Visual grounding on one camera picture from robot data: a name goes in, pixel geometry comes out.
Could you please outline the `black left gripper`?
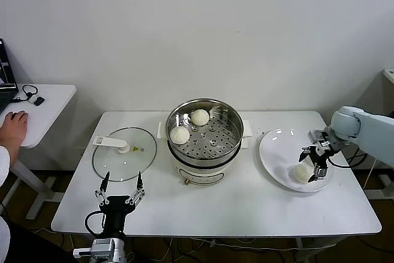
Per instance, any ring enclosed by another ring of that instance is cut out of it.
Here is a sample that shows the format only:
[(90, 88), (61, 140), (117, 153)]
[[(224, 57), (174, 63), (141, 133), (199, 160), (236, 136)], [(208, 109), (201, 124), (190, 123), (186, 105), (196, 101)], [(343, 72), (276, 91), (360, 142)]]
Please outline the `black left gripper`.
[(98, 237), (125, 239), (124, 225), (127, 215), (132, 212), (132, 204), (139, 204), (145, 196), (142, 174), (139, 171), (136, 189), (130, 197), (125, 195), (107, 197), (109, 178), (110, 171), (106, 173), (99, 189), (95, 191), (100, 212), (104, 215), (103, 230)]

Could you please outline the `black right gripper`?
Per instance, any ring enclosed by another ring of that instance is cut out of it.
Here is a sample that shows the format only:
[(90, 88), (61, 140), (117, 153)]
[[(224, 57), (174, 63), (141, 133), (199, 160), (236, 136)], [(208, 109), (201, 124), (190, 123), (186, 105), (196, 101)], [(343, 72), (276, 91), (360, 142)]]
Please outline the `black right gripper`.
[(308, 179), (308, 183), (324, 179), (328, 171), (328, 159), (333, 156), (331, 146), (311, 145), (309, 147), (302, 147), (302, 152), (299, 155), (298, 162), (303, 161), (309, 155), (312, 164), (314, 165), (313, 174)]

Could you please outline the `person's bare hand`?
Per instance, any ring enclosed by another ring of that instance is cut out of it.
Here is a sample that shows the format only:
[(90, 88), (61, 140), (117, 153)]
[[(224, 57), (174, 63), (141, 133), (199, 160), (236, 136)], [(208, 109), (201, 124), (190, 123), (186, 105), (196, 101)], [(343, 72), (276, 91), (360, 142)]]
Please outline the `person's bare hand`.
[(1, 146), (9, 153), (17, 153), (27, 133), (28, 114), (9, 112), (1, 126)]

